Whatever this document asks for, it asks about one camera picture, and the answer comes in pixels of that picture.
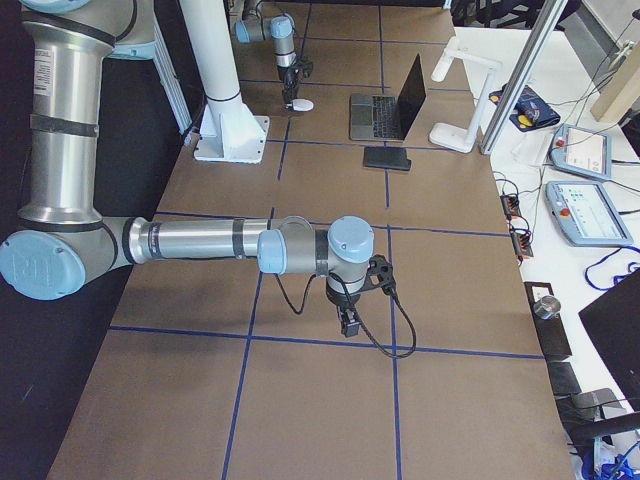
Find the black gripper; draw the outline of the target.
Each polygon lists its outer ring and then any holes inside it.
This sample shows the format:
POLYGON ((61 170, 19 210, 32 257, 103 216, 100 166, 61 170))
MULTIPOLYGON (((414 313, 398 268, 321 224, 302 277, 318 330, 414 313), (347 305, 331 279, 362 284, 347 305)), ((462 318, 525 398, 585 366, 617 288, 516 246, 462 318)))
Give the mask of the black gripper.
POLYGON ((337 315, 340 321, 341 334, 344 337, 355 337, 359 334, 361 321, 356 313, 355 305, 360 299, 359 293, 346 295, 333 290, 331 287, 325 289, 327 299, 337 308, 337 315))
POLYGON ((309 78, 313 72, 313 62, 307 57, 297 57, 287 67, 278 67, 279 78, 283 84, 282 97, 286 109, 293 109, 296 88, 301 78, 309 78))

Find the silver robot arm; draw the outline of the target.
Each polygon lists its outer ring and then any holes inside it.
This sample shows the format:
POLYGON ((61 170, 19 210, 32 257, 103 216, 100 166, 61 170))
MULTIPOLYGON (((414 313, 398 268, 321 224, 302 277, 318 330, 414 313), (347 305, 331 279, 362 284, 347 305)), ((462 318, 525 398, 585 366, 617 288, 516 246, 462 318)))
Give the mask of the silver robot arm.
MULTIPOLYGON (((1 232, 16 224, 27 198, 22 172, 30 135, 33 43, 13 1, 1 5, 1 232)), ((295 148, 278 177, 265 167, 213 165, 182 159, 169 104, 150 62, 105 64, 98 146, 96 205, 106 215, 164 211, 186 220, 200 213, 262 216, 300 214, 329 221, 358 215, 375 221, 383 208, 382 181, 356 163, 350 148, 295 148)), ((124 326, 239 331, 249 320, 257 269, 240 261, 156 262, 120 268, 57 301, 37 301, 1 288, 5 343, 57 342, 124 326)))
POLYGON ((274 47, 278 77, 282 83, 282 98, 286 109, 308 112, 314 108, 311 100, 298 96, 299 83, 313 72, 313 62, 299 54, 294 44, 295 21, 280 12, 275 16, 262 13, 263 1, 246 1, 241 18, 234 24, 234 33, 240 43, 271 40, 274 47))

